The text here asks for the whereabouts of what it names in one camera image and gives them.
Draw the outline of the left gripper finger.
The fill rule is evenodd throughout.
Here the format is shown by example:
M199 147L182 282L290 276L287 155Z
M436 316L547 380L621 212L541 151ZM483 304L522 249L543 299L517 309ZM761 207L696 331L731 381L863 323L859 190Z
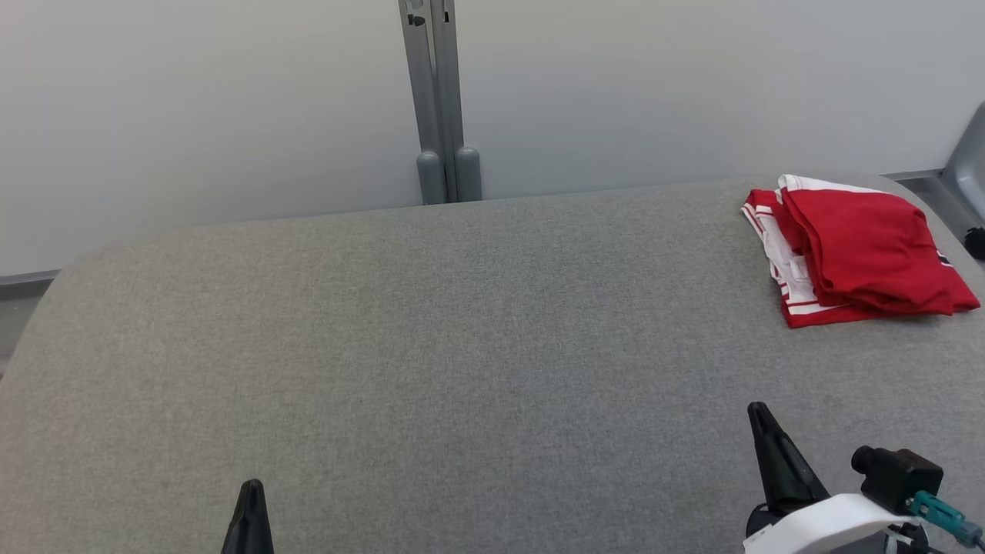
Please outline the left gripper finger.
M250 522L249 496L251 482L243 482L233 509L229 528L226 530L222 553L249 553Z
M250 481L250 553L274 553L264 486Z

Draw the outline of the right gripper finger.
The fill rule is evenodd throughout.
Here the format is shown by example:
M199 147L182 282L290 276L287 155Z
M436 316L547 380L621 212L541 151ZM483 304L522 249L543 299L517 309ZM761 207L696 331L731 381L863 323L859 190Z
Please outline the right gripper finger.
M787 435L763 401L750 403L748 417L767 511L774 516L788 515L788 493L793 481L784 445Z
M787 434L785 441L789 477L792 478L791 491L788 493L788 506L791 511L798 511L815 502L826 500L830 494L823 487L820 478L816 476L812 466L803 457L800 450Z

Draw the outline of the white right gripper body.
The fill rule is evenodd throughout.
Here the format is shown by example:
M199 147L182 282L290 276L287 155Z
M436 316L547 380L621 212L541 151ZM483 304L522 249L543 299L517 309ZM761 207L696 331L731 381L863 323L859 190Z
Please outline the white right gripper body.
M746 553L827 553L893 525L920 525L861 494L839 494L784 516L743 540Z

